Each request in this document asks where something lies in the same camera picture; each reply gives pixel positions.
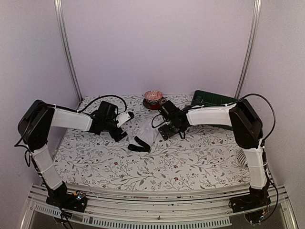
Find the white black-trimmed underwear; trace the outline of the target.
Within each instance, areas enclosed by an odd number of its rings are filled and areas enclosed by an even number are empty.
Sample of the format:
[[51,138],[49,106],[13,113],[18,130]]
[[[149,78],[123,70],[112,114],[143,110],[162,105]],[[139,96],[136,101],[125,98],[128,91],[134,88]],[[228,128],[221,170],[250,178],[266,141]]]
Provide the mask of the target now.
[[152,127],[152,122],[145,122],[132,137],[128,150],[132,152],[150,152],[159,132]]

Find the green divided organizer tray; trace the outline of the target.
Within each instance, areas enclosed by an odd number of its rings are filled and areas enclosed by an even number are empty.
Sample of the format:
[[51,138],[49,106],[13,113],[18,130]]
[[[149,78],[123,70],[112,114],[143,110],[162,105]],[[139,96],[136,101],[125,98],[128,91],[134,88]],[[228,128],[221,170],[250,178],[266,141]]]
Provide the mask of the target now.
[[220,106],[235,101],[236,99],[229,96],[196,90],[193,94],[191,105]]

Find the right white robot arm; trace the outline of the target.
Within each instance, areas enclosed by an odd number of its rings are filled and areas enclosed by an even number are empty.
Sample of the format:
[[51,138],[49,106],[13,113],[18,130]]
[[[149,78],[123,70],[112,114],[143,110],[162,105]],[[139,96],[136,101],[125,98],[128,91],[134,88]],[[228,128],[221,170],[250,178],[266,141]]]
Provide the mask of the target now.
[[250,187],[255,189],[246,198],[250,208],[258,207],[264,202],[265,195],[261,191],[267,186],[267,159],[263,122],[245,97],[219,106],[194,105],[179,109],[171,101],[166,101],[159,109],[165,125],[158,128],[162,138],[167,140],[179,134],[185,138],[185,131],[190,126],[223,125],[231,127],[235,142],[242,149],[249,173]]

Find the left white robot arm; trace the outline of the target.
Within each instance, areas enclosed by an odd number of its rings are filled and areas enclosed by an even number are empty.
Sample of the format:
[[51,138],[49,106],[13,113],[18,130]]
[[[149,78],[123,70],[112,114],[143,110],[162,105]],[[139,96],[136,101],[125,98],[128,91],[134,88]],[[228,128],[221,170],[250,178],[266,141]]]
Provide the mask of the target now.
[[96,135],[108,132],[115,142],[127,136],[122,125],[132,120],[132,112],[118,112],[118,106],[102,101],[97,110],[88,114],[84,109],[72,110],[67,107],[48,104],[36,100],[22,117],[18,124],[20,140],[15,147],[26,149],[25,158],[31,160],[45,185],[53,192],[52,199],[60,207],[71,203],[68,193],[59,189],[65,186],[58,175],[48,149],[48,136],[52,127],[77,129]]

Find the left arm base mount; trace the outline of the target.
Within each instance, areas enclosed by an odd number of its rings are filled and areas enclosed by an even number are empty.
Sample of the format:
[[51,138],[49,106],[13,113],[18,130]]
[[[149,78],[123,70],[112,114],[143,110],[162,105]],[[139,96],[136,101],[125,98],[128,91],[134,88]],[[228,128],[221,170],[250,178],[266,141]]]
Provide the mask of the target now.
[[68,193],[64,182],[56,189],[51,189],[48,185],[46,185],[46,188],[48,191],[47,204],[56,206],[59,209],[85,212],[88,199],[84,193],[80,191],[76,191],[73,194]]

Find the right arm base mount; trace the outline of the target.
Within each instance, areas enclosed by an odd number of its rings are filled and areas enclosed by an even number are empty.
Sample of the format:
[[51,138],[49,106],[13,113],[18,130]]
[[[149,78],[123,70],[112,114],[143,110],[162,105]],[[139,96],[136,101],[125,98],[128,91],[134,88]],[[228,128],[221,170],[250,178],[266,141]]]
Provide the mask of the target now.
[[231,198],[228,206],[232,209],[233,213],[236,213],[264,207],[270,203],[268,187],[264,187],[263,189],[249,187],[249,194]]

